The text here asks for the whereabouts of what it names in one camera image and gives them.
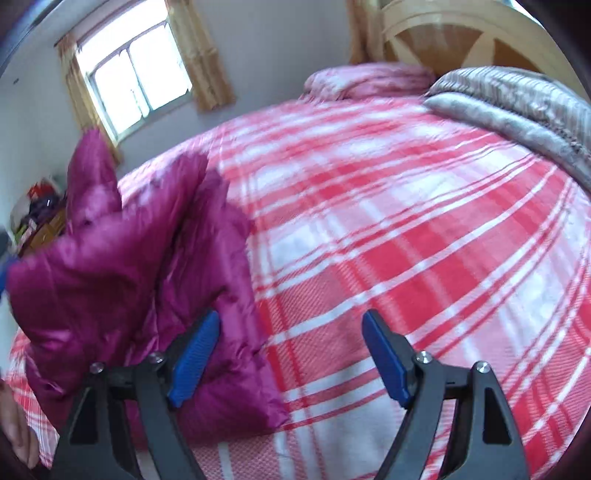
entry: shiny purple fabric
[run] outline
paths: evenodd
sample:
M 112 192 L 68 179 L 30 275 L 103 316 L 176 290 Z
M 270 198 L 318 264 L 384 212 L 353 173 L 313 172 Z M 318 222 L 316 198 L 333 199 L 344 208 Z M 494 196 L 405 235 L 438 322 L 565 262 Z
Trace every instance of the shiny purple fabric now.
M 250 221 L 207 157 L 179 151 L 124 209 L 100 133 L 68 173 L 68 234 L 15 264 L 14 316 L 30 338 L 27 378 L 59 430 L 91 363 L 133 365 L 165 350 L 204 309 L 222 334 L 179 412 L 190 443 L 262 434 L 287 414 L 269 363 L 245 251 Z M 139 414 L 128 409 L 141 441 Z

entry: human hand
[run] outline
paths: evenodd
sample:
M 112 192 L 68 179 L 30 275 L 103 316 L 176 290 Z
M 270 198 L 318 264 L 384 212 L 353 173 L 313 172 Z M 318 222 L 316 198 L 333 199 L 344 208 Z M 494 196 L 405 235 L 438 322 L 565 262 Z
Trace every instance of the human hand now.
M 14 400 L 12 390 L 0 380 L 0 429 L 18 459 L 29 468 L 39 463 L 39 441 L 37 434 L 28 426 L 22 407 Z

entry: curved headboard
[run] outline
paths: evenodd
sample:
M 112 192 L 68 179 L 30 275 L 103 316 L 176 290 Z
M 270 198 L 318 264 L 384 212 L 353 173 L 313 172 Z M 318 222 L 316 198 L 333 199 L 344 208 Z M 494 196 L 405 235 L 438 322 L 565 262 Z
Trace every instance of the curved headboard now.
M 500 0 L 392 0 L 382 9 L 385 57 L 431 67 L 499 65 L 544 73 L 589 100 L 549 33 Z

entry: patterned curtain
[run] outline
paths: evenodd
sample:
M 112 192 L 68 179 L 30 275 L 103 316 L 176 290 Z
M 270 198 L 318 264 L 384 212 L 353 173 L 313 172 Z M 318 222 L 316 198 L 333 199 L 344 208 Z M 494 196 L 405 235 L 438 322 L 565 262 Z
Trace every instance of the patterned curtain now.
M 346 0 L 351 29 L 352 64 L 384 60 L 382 38 L 382 2 L 380 0 Z
M 165 0 L 168 22 L 201 110 L 234 103 L 235 97 L 207 27 L 193 0 Z
M 121 155 L 117 149 L 116 143 L 113 140 L 109 131 L 105 128 L 105 124 L 100 118 L 99 112 L 96 109 L 90 90 L 86 83 L 86 78 L 80 69 L 78 58 L 78 45 L 71 34 L 66 35 L 57 44 L 57 51 L 61 60 L 61 71 L 72 100 L 72 107 L 74 109 L 74 116 L 76 122 L 82 130 L 82 133 L 87 132 L 93 128 L 98 128 L 103 132 L 105 141 L 107 142 L 115 164 L 121 163 Z

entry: wall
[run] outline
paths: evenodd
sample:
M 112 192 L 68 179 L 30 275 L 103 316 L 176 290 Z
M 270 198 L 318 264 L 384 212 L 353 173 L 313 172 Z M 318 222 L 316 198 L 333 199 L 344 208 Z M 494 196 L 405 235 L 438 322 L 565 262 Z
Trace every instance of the wall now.
M 123 175 L 221 122 L 297 98 L 305 79 L 348 60 L 345 0 L 195 0 L 220 50 L 238 101 L 212 113 L 192 102 L 121 143 Z M 63 172 L 80 133 L 54 43 L 102 0 L 64 0 L 23 42 L 0 79 L 0 223 L 43 175 Z M 0 307 L 0 366 L 14 333 Z

